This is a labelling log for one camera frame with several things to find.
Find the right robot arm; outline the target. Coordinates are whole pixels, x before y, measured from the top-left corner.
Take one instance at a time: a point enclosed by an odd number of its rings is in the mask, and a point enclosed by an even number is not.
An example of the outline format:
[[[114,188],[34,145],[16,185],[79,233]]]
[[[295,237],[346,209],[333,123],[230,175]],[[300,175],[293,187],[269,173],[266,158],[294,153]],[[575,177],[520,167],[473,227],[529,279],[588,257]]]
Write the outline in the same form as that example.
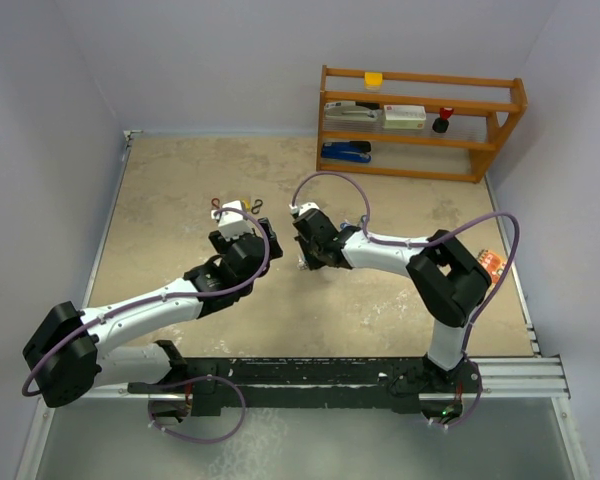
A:
[[[434,319],[426,354],[426,383],[447,391],[460,379],[464,340],[470,317],[477,312],[491,287],[491,276],[455,237],[432,246],[446,235],[430,238],[399,238],[380,235],[376,241],[362,228],[337,228],[317,204],[309,202],[291,209],[305,263],[310,270],[322,267],[373,269],[397,274],[412,281]]]

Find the black tag key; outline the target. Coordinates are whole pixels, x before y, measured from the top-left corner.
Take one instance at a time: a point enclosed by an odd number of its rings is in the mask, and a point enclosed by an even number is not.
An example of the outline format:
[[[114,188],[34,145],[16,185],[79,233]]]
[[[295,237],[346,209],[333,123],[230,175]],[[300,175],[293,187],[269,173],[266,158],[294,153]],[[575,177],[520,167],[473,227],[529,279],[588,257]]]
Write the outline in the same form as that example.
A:
[[[306,262],[306,259],[303,256],[299,257],[297,268],[299,270],[307,270],[308,269],[308,264]]]

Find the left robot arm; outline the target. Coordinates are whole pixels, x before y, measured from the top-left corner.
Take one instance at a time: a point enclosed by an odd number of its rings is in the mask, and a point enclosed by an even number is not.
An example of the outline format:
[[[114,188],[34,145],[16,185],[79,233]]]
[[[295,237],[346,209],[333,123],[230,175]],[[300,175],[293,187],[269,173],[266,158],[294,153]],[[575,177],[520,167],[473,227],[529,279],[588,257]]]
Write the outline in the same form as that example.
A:
[[[40,395],[58,408],[94,387],[121,382],[155,384],[164,392],[181,388],[186,363],[175,347],[129,342],[232,306],[283,254],[268,219],[229,222],[228,216],[209,235],[215,255],[171,283],[102,307],[53,306],[23,349],[30,369],[23,395]]]

